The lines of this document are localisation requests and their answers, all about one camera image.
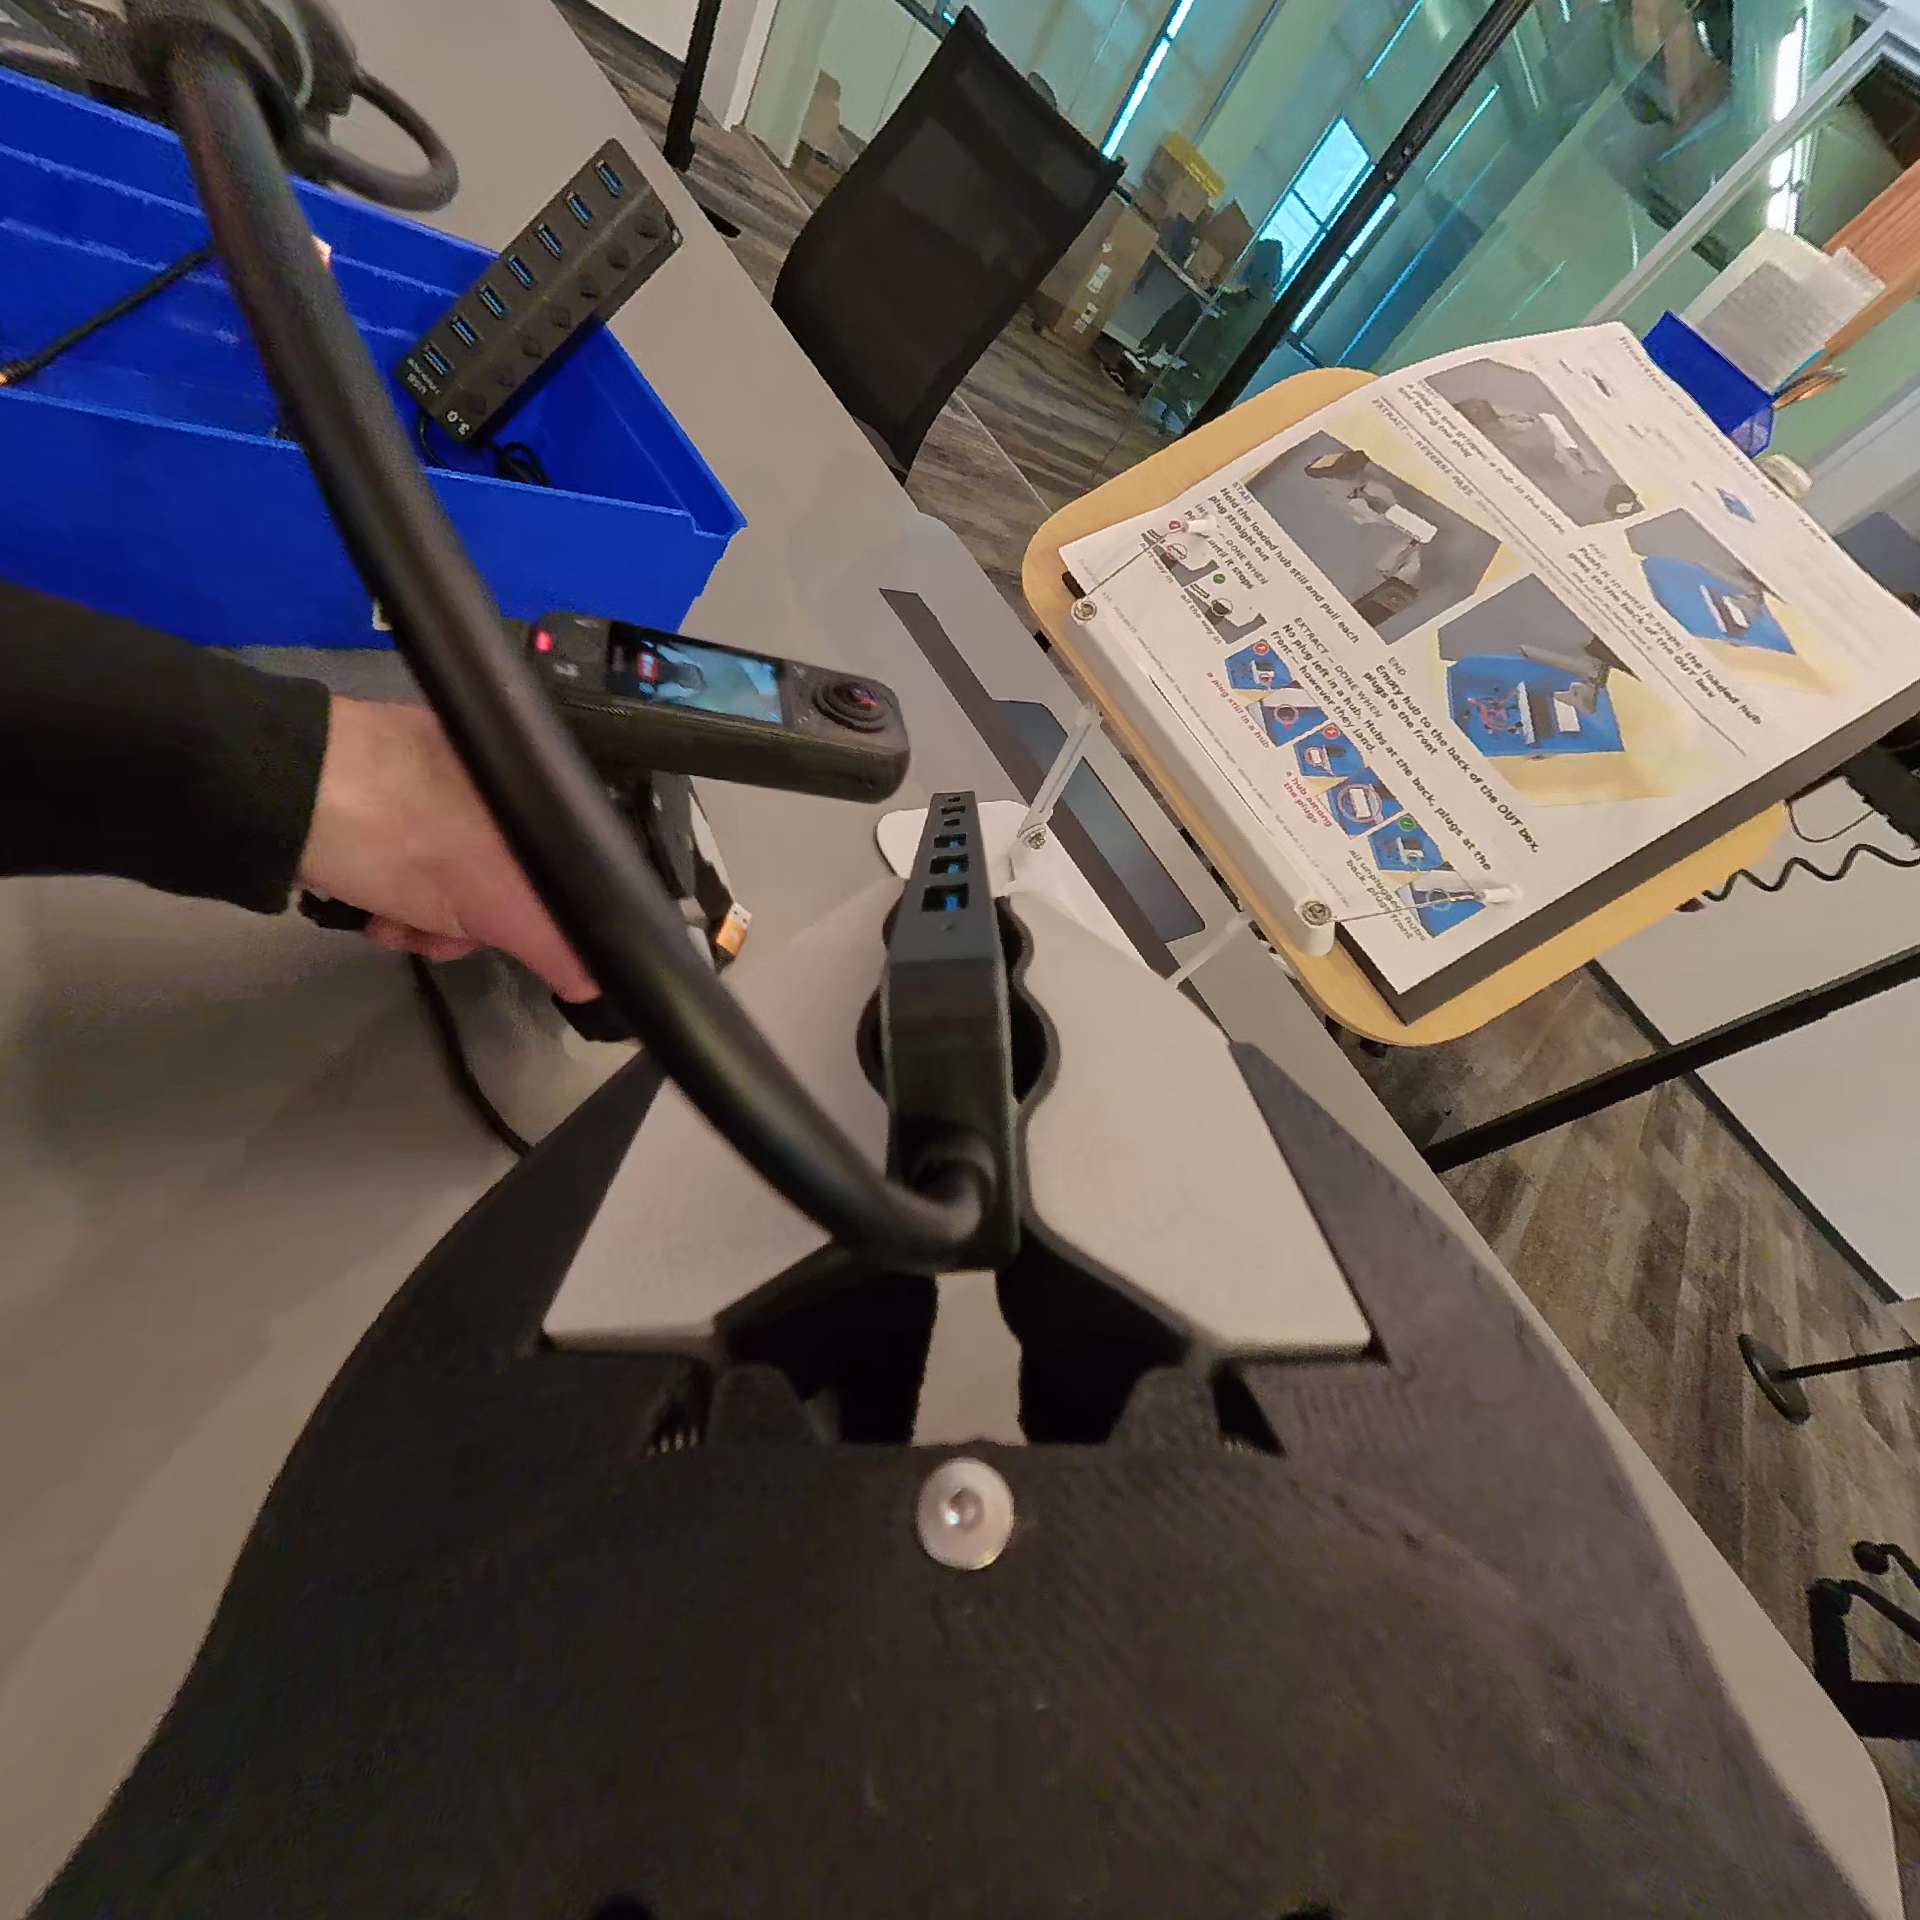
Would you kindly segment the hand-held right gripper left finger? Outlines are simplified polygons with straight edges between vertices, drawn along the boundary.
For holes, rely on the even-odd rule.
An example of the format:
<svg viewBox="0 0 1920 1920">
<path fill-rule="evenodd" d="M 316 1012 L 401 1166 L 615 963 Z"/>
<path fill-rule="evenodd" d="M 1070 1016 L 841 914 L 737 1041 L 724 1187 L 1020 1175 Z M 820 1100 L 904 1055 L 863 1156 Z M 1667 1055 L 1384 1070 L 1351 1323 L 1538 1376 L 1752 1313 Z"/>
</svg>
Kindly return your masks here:
<svg viewBox="0 0 1920 1920">
<path fill-rule="evenodd" d="M 899 893 L 889 878 L 868 884 L 788 947 L 749 953 L 724 981 L 872 1166 L 884 1166 L 889 1118 L 857 1031 L 878 992 L 881 924 Z M 826 1233 L 766 1187 L 669 1086 L 648 1107 L 541 1332 L 563 1349 L 706 1355 L 723 1310 L 826 1249 Z"/>
</svg>

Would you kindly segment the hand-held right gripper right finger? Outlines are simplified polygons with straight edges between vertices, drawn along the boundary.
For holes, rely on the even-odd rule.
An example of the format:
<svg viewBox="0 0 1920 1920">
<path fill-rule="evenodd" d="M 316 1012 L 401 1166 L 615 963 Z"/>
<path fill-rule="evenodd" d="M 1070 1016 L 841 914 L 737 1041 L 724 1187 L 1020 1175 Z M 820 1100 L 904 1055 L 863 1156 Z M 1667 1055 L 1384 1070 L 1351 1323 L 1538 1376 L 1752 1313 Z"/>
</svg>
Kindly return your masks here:
<svg viewBox="0 0 1920 1920">
<path fill-rule="evenodd" d="M 1225 1031 L 1042 896 L 1002 907 L 1009 989 L 1042 1031 L 998 1278 L 1022 1361 L 1362 1355 L 1372 1326 Z"/>
</svg>

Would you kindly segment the blue plastic bin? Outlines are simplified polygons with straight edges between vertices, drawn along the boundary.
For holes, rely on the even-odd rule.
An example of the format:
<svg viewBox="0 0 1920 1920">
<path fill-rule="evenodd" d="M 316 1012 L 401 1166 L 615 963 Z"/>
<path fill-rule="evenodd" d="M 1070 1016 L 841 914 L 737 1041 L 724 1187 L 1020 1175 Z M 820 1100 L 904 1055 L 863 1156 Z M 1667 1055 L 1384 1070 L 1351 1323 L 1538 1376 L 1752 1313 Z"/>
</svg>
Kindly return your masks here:
<svg viewBox="0 0 1920 1920">
<path fill-rule="evenodd" d="M 181 140 L 5 71 L 5 363 L 205 249 Z M 509 617 L 674 631 L 742 509 L 598 328 L 503 429 L 549 486 L 427 435 L 427 482 Z M 220 263 L 5 388 L 5 588 L 204 646 L 388 651 Z"/>
</svg>

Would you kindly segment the person's left forearm black sleeve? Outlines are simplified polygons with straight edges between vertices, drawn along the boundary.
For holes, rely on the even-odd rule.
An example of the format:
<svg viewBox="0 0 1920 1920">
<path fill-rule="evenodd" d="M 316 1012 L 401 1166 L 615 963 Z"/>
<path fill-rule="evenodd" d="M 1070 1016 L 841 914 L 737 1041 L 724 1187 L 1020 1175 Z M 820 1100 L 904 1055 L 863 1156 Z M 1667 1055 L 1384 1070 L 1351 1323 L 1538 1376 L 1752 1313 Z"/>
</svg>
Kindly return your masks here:
<svg viewBox="0 0 1920 1920">
<path fill-rule="evenodd" d="M 279 918 L 331 694 L 5 588 L 5 878 L 128 878 Z"/>
</svg>

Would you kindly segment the black seven-port usb hub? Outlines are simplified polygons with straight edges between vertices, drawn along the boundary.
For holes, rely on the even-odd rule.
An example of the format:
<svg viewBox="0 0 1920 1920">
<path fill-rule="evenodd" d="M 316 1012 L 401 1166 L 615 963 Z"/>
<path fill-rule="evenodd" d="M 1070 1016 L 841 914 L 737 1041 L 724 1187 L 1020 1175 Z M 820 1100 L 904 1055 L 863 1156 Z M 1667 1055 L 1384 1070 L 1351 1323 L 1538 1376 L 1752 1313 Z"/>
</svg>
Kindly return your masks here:
<svg viewBox="0 0 1920 1920">
<path fill-rule="evenodd" d="M 485 442 L 681 241 L 638 162 L 608 140 L 426 328 L 395 380 L 450 445 Z"/>
</svg>

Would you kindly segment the person's left hand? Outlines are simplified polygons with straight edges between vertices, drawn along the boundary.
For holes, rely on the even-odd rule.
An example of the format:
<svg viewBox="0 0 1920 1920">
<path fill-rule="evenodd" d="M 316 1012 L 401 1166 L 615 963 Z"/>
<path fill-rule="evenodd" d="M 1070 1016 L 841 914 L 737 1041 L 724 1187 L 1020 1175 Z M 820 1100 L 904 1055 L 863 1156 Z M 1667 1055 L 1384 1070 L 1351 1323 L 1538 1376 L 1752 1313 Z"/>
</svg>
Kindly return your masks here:
<svg viewBox="0 0 1920 1920">
<path fill-rule="evenodd" d="M 363 907 L 377 947 L 427 963 L 492 950 L 570 1003 L 598 996 L 426 708 L 334 699 L 296 877 Z"/>
</svg>

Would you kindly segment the instruction sheet on clipboard stand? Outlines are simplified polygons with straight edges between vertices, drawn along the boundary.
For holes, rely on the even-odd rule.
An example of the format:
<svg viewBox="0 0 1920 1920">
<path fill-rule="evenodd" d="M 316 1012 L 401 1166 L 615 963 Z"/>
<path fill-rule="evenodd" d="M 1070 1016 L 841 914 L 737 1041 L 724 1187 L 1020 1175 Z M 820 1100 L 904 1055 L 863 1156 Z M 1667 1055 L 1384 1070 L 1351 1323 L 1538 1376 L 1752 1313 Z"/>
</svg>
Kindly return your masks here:
<svg viewBox="0 0 1920 1920">
<path fill-rule="evenodd" d="M 1165 821 L 1191 840 L 1191 853 L 1219 877 L 1219 893 L 1238 906 L 1241 914 L 1229 918 L 1214 947 L 1232 947 L 1241 924 L 1250 921 L 1250 931 L 1274 944 L 1285 975 L 1293 976 L 1306 1003 L 1340 1028 L 1384 1046 L 1440 1046 L 1486 1028 L 1526 1001 L 1640 939 L 1687 900 L 1766 859 L 1789 827 L 1789 811 L 1788 804 L 1772 804 L 1696 853 L 1658 856 L 1652 877 L 1635 889 L 1538 940 L 1498 975 L 1414 1023 L 1392 1012 L 1348 950 L 1329 947 L 1326 953 L 1311 953 L 1297 944 L 1280 877 L 1261 865 L 1248 835 L 1225 824 L 1223 804 L 1204 789 L 1199 758 L 1175 746 L 1165 706 L 1145 694 L 1142 679 L 1112 662 L 1080 638 L 1069 612 L 1075 594 L 1066 583 L 1066 547 L 1155 509 L 1204 482 L 1214 467 L 1256 452 L 1265 442 L 1345 401 L 1369 381 L 1369 373 L 1351 371 L 1289 375 L 1145 457 L 1141 467 L 1070 501 L 1033 535 L 1022 560 L 1022 594 L 1042 638 L 1053 644 L 1053 658 L 1075 676 L 1080 706 L 1102 716 L 1108 741 L 1133 764 L 1133 775 L 1142 777 Z"/>
</svg>

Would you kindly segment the black mesh office chair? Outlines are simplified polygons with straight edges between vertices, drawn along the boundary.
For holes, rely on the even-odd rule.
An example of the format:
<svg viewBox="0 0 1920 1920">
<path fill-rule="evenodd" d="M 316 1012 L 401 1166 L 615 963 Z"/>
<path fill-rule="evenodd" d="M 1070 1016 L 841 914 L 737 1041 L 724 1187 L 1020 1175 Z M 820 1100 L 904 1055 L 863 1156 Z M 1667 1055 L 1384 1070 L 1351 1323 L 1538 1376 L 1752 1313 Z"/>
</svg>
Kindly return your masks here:
<svg viewBox="0 0 1920 1920">
<path fill-rule="evenodd" d="M 770 295 L 896 482 L 1119 176 L 964 6 Z"/>
</svg>

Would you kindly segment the brown cardboard box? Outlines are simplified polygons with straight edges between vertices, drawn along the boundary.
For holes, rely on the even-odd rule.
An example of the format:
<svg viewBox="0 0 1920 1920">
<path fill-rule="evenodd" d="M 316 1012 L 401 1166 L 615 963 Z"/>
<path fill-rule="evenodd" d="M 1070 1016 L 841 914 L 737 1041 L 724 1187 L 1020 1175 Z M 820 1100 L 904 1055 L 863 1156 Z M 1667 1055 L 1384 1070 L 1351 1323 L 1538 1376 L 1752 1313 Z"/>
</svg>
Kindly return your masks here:
<svg viewBox="0 0 1920 1920">
<path fill-rule="evenodd" d="M 1066 350 L 1091 353 L 1160 241 L 1155 226 L 1112 193 L 1091 226 L 1033 295 L 1033 328 Z"/>
</svg>

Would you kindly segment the black floor stand base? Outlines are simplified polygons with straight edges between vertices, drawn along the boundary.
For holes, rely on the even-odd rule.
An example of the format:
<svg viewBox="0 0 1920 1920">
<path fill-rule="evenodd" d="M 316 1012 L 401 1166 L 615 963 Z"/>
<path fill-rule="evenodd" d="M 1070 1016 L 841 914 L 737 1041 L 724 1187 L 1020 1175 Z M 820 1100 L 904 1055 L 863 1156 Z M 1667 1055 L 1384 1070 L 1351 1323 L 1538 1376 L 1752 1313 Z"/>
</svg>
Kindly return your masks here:
<svg viewBox="0 0 1920 1920">
<path fill-rule="evenodd" d="M 1806 1394 L 1809 1383 L 1876 1372 L 1876 1370 L 1887 1370 L 1887 1364 L 1911 1364 L 1911 1361 L 1918 1361 L 1918 1341 L 1905 1341 L 1893 1349 L 1876 1349 L 1864 1355 L 1789 1361 L 1788 1355 L 1781 1355 L 1772 1347 L 1766 1347 L 1754 1332 L 1741 1332 L 1737 1355 L 1741 1355 L 1744 1372 L 1752 1376 L 1754 1387 L 1772 1408 L 1772 1415 L 1781 1415 L 1789 1427 L 1809 1427 L 1816 1417 L 1809 1394 Z"/>
</svg>

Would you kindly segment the printed instruction sheet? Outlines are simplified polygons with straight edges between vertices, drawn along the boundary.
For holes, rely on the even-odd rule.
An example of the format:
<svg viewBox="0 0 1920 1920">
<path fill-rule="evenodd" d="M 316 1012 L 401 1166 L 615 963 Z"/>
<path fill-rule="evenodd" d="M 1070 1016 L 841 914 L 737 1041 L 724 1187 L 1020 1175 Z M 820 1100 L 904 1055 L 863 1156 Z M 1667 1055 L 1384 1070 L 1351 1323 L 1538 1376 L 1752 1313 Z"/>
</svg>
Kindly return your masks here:
<svg viewBox="0 0 1920 1920">
<path fill-rule="evenodd" d="M 1185 494 L 1066 547 L 1145 646 L 1265 617 L 1507 906 L 1351 927 L 1424 1020 L 1783 804 L 1906 685 L 1878 592 L 1621 323 L 1379 375 Z"/>
</svg>

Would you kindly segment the small blue bin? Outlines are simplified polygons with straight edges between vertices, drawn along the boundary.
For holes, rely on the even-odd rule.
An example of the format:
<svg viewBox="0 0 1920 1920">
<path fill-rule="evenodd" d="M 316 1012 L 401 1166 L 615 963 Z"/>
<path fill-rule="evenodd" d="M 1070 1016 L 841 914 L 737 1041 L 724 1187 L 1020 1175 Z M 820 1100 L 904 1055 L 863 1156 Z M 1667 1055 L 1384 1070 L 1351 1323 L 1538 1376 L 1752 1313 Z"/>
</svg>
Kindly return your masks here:
<svg viewBox="0 0 1920 1920">
<path fill-rule="evenodd" d="M 1671 312 L 1642 336 L 1648 363 L 1748 457 L 1772 445 L 1772 393 Z"/>
</svg>

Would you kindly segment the black desk frame bar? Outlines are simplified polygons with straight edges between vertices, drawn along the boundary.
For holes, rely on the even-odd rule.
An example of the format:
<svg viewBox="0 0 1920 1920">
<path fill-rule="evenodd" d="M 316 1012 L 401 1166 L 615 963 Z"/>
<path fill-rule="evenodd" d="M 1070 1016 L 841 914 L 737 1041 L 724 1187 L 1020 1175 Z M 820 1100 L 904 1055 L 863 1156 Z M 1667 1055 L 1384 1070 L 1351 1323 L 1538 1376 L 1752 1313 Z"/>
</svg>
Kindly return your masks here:
<svg viewBox="0 0 1920 1920">
<path fill-rule="evenodd" d="M 1803 1031 L 1821 1020 L 1849 1012 L 1911 984 L 1918 984 L 1918 947 L 1838 976 L 1828 988 L 1770 1003 L 1744 1020 L 1703 1031 L 1692 1041 L 1661 1046 L 1640 1063 L 1606 1067 L 1605 1076 L 1585 1078 L 1582 1086 L 1531 1100 L 1498 1119 L 1486 1119 L 1448 1140 L 1433 1140 L 1424 1146 L 1424 1163 L 1433 1173 L 1454 1173 L 1486 1156 L 1515 1150 L 1530 1140 L 1542 1140 L 1575 1127 L 1579 1119 L 1591 1119 L 1628 1100 L 1658 1090 L 1680 1078 L 1692 1078 L 1744 1053 L 1789 1040 L 1792 1031 Z"/>
</svg>

